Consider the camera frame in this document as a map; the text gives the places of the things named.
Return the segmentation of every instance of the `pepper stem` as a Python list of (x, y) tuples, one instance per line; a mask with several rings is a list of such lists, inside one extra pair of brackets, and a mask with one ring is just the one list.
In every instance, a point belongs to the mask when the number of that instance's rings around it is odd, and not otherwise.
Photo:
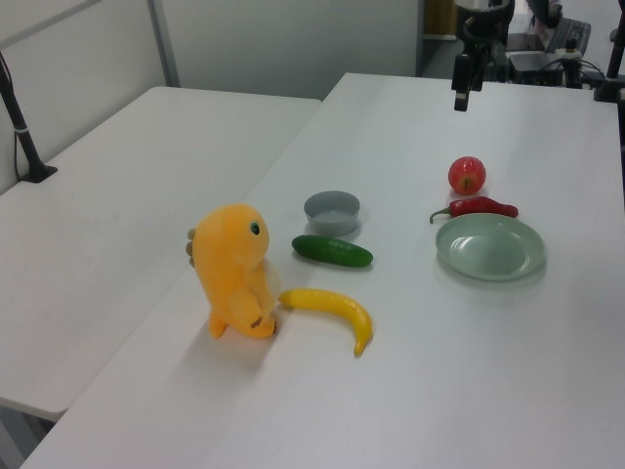
[(443, 208), (442, 210), (439, 210), (438, 212), (434, 212), (431, 216), (430, 216), (430, 223), (434, 222), (434, 217), (436, 215), (440, 215), (440, 214), (445, 214), (445, 215), (451, 215), (451, 209), (449, 207)]

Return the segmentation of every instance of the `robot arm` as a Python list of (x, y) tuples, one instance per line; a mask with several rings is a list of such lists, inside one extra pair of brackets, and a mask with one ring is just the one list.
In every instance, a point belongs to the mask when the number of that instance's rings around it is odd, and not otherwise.
[(456, 36), (465, 46), (456, 57), (451, 89), (456, 92), (454, 109), (466, 111), (471, 91), (481, 91), (493, 46), (506, 40), (515, 0), (454, 1), (458, 7)]

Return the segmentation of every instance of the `light green plate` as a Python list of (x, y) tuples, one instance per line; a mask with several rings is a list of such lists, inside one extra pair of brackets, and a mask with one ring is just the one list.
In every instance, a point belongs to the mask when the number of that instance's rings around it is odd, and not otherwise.
[(528, 225), (503, 215), (453, 218), (437, 233), (440, 258), (456, 271), (483, 280), (513, 280), (541, 268), (545, 245)]

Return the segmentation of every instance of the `cucumber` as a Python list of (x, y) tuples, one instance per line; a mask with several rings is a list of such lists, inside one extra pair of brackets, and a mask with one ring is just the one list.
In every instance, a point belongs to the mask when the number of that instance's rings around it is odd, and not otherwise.
[(300, 256), (337, 266), (366, 267), (373, 261), (366, 249), (334, 237), (302, 234), (291, 245)]

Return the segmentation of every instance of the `gray bowl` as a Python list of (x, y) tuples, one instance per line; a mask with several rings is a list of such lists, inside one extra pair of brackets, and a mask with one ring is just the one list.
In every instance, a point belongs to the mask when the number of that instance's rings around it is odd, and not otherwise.
[(304, 204), (311, 229), (322, 236), (342, 236), (352, 231), (359, 210), (358, 199), (341, 191), (316, 193)]

